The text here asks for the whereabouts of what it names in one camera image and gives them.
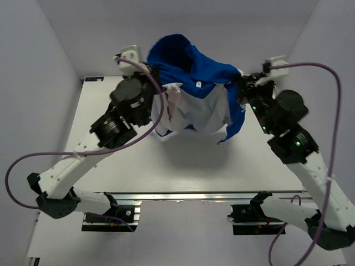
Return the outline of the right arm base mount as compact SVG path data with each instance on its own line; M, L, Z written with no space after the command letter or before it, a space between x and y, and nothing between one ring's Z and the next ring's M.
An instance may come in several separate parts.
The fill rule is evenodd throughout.
M232 223L235 236L267 236L276 235L282 228L284 222L267 217L260 205L271 192L259 192L248 204L231 205L231 213L227 219Z

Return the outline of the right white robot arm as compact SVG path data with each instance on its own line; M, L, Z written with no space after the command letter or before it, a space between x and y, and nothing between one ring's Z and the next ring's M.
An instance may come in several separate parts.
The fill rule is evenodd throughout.
M240 208L234 221L265 222L279 219L305 232L325 250L354 243L354 205L336 181L326 192L328 174L319 147L298 122L308 114L300 94L284 90L273 97L275 79L253 73L236 79L238 102L250 104L262 130L273 137L267 142L272 152L301 181L317 208L289 203L271 192L259 192L248 206Z

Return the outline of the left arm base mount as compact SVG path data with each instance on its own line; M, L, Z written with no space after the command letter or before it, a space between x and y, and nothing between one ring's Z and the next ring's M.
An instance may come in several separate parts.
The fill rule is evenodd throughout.
M110 193L104 193L111 208L104 214L85 213L82 232L127 232L134 233L136 206L132 204L118 204Z

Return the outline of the blue white red jacket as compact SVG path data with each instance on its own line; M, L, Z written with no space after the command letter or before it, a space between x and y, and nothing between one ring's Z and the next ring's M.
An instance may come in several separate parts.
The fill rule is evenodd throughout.
M240 69L205 56L182 34L159 39L148 64L159 71L163 90L151 111L160 137L185 129L211 134L225 127L222 141L227 141L240 132L246 113L237 101Z

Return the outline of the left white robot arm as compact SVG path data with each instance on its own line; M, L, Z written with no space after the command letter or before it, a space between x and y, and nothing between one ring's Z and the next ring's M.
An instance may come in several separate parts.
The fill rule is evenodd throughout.
M156 90L145 75L149 71L144 64L122 68L123 79L110 93L108 109L92 124L73 154L64 156L47 171L27 177L38 194L36 202L42 212L54 219L72 212L95 213L105 221L118 216L119 205L110 193L83 191L74 184L114 149L134 139L134 126L151 122Z

